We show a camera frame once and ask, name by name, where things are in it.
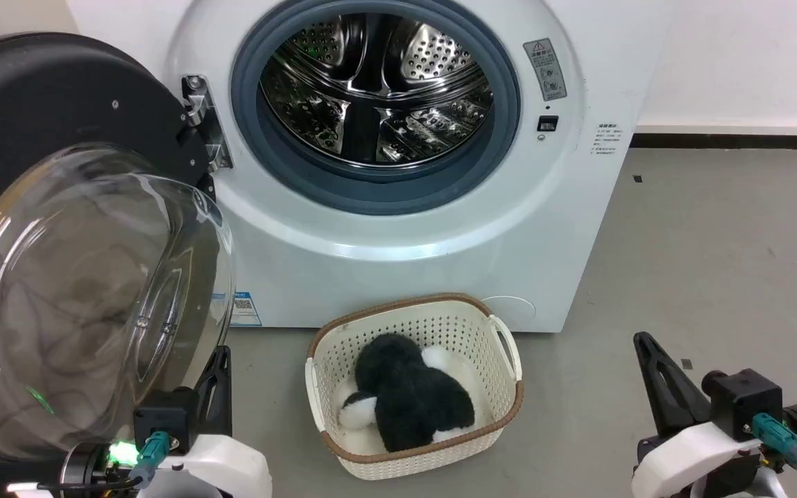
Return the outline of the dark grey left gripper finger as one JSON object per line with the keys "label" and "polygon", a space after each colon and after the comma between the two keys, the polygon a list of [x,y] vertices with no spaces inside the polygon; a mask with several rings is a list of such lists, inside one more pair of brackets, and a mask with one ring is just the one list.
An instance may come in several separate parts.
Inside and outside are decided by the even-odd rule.
{"label": "dark grey left gripper finger", "polygon": [[195,392],[199,434],[233,435],[232,356],[230,347],[219,344],[205,365]]}

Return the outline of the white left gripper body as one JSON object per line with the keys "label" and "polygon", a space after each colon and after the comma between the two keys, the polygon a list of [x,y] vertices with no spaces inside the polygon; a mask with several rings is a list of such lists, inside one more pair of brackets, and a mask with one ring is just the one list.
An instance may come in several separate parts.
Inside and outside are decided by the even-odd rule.
{"label": "white left gripper body", "polygon": [[262,453],[237,439],[202,434],[184,456],[168,456],[143,497],[272,497],[274,485]]}

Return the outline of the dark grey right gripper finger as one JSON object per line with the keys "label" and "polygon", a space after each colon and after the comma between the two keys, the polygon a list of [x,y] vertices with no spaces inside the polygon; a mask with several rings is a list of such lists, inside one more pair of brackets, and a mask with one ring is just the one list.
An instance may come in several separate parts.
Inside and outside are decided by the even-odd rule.
{"label": "dark grey right gripper finger", "polygon": [[671,438],[683,429],[708,422],[711,403],[654,336],[640,331],[632,342],[657,436]]}

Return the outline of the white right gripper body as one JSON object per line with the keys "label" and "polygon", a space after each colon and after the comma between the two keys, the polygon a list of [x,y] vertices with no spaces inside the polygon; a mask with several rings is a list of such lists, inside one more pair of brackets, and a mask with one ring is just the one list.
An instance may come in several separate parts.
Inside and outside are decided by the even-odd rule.
{"label": "white right gripper body", "polygon": [[756,450],[760,439],[736,441],[712,422],[683,429],[648,452],[635,470],[634,497],[668,497],[705,477],[740,452]]}

